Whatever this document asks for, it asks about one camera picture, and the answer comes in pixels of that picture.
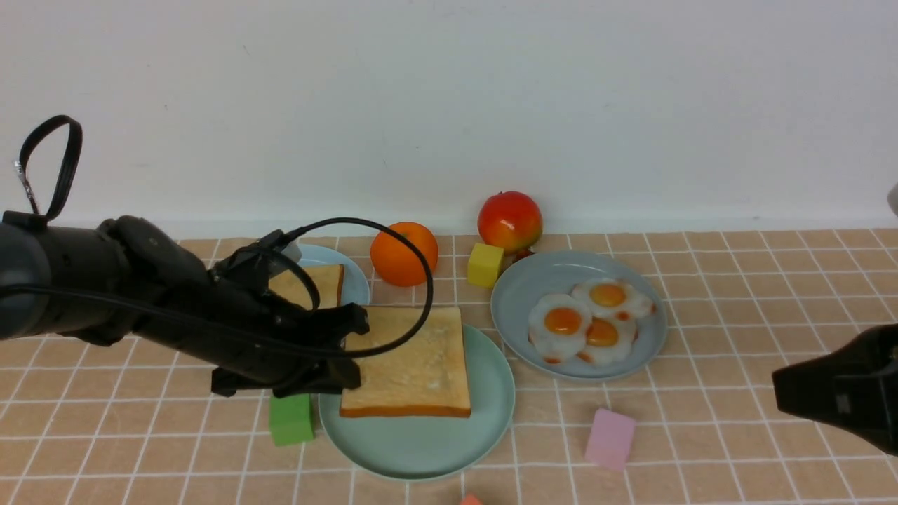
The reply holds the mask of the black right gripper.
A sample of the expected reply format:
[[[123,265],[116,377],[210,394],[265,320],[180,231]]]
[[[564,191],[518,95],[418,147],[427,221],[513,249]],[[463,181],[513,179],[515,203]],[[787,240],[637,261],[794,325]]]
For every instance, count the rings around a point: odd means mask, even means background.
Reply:
[[[863,330],[825,356],[772,373],[777,409],[897,455],[897,325]]]

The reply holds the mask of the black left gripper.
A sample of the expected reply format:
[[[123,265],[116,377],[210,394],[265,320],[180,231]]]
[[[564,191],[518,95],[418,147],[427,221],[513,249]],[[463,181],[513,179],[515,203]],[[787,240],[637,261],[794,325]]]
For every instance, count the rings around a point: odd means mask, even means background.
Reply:
[[[319,308],[310,277],[304,269],[302,277],[295,274],[298,253],[280,231],[241,246],[206,271],[202,282],[179,283],[160,299],[161,309],[179,319],[147,314],[134,333],[214,365],[210,389],[219,396],[263,389],[275,398],[340,396],[359,388],[361,371],[353,359],[320,354],[343,351],[347,336],[368,333],[368,312],[359,304]],[[269,289],[269,279],[284,271],[301,279],[311,309]]]

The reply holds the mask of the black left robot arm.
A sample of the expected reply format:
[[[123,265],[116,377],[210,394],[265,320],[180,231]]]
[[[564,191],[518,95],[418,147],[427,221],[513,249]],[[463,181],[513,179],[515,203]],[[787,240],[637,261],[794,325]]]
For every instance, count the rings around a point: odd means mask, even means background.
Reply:
[[[213,365],[222,397],[269,390],[276,398],[341,394],[361,384],[343,339],[368,329],[357,304],[290,302],[269,282],[288,268],[283,232],[206,268],[142,218],[98,228],[48,226],[7,212],[2,222],[2,339],[63,335],[109,347],[137,335]]]

